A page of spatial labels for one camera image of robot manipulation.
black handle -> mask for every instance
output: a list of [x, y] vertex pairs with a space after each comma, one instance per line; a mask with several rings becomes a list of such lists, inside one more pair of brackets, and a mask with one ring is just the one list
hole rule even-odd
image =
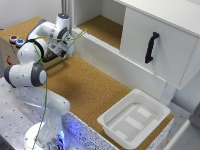
[[151, 37], [150, 41], [149, 41], [149, 45], [147, 48], [147, 53], [146, 53], [146, 57], [145, 57], [145, 63], [148, 64], [149, 62], [151, 62], [153, 60], [153, 57], [151, 57], [151, 53], [153, 50], [153, 45], [154, 45], [154, 40], [157, 39], [160, 35], [156, 32], [153, 32], [153, 36]]

cabinet top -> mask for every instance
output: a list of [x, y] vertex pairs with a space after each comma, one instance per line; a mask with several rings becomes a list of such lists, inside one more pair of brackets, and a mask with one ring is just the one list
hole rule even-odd
[[198, 0], [114, 1], [200, 37], [200, 1], [197, 5]]

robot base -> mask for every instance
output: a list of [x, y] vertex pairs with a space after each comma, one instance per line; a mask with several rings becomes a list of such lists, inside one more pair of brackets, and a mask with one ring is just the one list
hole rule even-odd
[[[34, 145], [34, 139], [38, 132], [39, 126], [40, 126], [40, 123], [37, 123], [26, 132], [25, 138], [24, 138], [24, 150], [32, 150], [33, 145]], [[63, 150], [66, 150], [69, 145], [70, 139], [69, 139], [69, 136], [67, 136], [67, 133], [63, 135], [63, 138], [64, 138], [64, 145], [65, 145]], [[49, 148], [48, 146], [42, 147], [42, 145], [39, 145], [39, 143], [36, 142], [34, 150], [58, 150], [57, 146], [53, 146], [54, 145], [53, 142], [50, 142], [48, 144], [51, 148]]]

green cable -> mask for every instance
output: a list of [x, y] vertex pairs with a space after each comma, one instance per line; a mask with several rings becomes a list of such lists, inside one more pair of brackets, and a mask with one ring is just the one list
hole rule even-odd
[[[40, 38], [47, 38], [47, 39], [52, 39], [52, 40], [57, 40], [57, 41], [71, 41], [71, 40], [73, 40], [73, 42], [70, 44], [70, 46], [69, 46], [68, 49], [66, 50], [66, 52], [67, 52], [67, 51], [70, 49], [70, 47], [74, 44], [74, 42], [75, 42], [78, 38], [80, 38], [81, 36], [83, 36], [86, 32], [87, 32], [87, 29], [83, 30], [76, 38], [67, 39], [67, 40], [54, 39], [54, 38], [49, 38], [49, 37], [45, 37], [45, 36], [39, 36], [39, 37], [35, 38], [35, 40], [40, 39]], [[39, 51], [38, 51], [36, 45], [34, 44], [34, 42], [33, 42], [33, 46], [34, 46], [34, 48], [35, 48], [35, 50], [36, 50], [36, 52], [37, 52], [37, 54], [38, 54], [38, 56], [39, 56], [39, 58], [40, 58], [40, 62], [41, 62], [42, 65], [44, 66], [44, 62], [42, 61], [42, 58], [41, 58], [41, 56], [40, 56], [40, 53], [39, 53]], [[37, 142], [37, 138], [38, 138], [38, 135], [39, 135], [39, 133], [40, 133], [40, 128], [41, 128], [41, 126], [42, 126], [42, 122], [44, 121], [44, 117], [45, 117], [45, 115], [46, 115], [46, 109], [47, 109], [47, 79], [46, 79], [46, 94], [45, 94], [45, 108], [44, 108], [44, 113], [43, 113], [43, 116], [42, 116], [42, 120], [41, 120], [41, 122], [40, 122], [40, 126], [39, 126], [39, 129], [38, 129], [38, 132], [37, 132], [37, 135], [36, 135], [36, 138], [35, 138], [35, 141], [34, 141], [32, 150], [34, 149], [35, 144], [36, 144], [36, 142]]]

cabinet door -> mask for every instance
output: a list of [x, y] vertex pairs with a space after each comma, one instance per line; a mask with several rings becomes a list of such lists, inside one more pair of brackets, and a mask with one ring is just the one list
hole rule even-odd
[[[145, 63], [150, 38], [153, 32], [160, 36], [154, 40], [151, 56]], [[120, 54], [179, 86], [198, 38], [127, 8], [122, 34]]]

